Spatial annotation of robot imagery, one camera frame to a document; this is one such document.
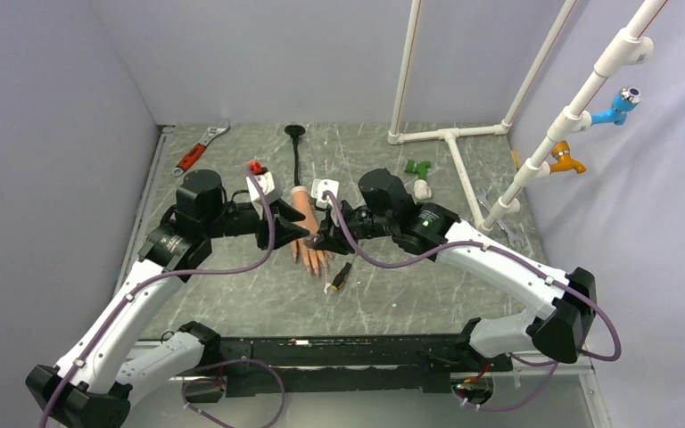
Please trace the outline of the glitter nail polish bottle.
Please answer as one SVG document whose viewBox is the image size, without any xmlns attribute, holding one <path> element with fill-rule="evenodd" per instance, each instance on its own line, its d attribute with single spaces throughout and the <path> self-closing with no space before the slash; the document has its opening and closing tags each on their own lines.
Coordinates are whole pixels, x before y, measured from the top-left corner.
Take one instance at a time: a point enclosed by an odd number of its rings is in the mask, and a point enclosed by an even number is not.
<svg viewBox="0 0 685 428">
<path fill-rule="evenodd" d="M 304 244 L 311 249 L 315 249 L 318 241 L 318 234 L 309 234 L 303 239 Z"/>
</svg>

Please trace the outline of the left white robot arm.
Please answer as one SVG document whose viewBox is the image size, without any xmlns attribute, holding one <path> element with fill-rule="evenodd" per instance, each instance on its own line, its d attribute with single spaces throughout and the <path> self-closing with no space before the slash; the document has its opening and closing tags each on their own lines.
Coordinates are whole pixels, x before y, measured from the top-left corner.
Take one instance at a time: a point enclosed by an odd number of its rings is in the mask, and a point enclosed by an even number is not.
<svg viewBox="0 0 685 428">
<path fill-rule="evenodd" d="M 302 214 L 285 202 L 279 182 L 256 162 L 246 170 L 249 201 L 230 199 L 220 175 L 187 173 L 175 202 L 146 237 L 126 279 L 90 329 L 56 363 L 35 366 L 26 384 L 40 424 L 119 427 L 130 409 L 171 377 L 206 375 L 224 360 L 221 338 L 197 322 L 132 358 L 130 351 L 164 304 L 202 273 L 216 238 L 253 235 L 270 254 L 307 235 Z"/>
</svg>

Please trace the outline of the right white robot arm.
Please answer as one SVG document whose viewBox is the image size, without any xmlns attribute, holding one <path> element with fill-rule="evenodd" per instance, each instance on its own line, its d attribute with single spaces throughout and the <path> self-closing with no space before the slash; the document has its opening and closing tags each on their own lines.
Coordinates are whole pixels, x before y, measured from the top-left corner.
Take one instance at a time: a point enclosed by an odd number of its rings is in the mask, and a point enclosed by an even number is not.
<svg viewBox="0 0 685 428">
<path fill-rule="evenodd" d="M 558 362 L 577 361 L 596 312 L 595 278 L 546 266 L 492 240 L 457 213 L 416 202 L 399 177 L 374 169 L 359 180 L 363 205 L 339 200 L 338 182 L 314 181 L 311 196 L 326 216 L 309 244 L 337 254 L 360 253 L 360 241 L 390 238 L 417 260 L 429 259 L 477 276 L 524 307 L 513 316 L 470 319 L 456 344 L 458 363 L 476 370 L 508 353 L 536 350 Z"/>
</svg>

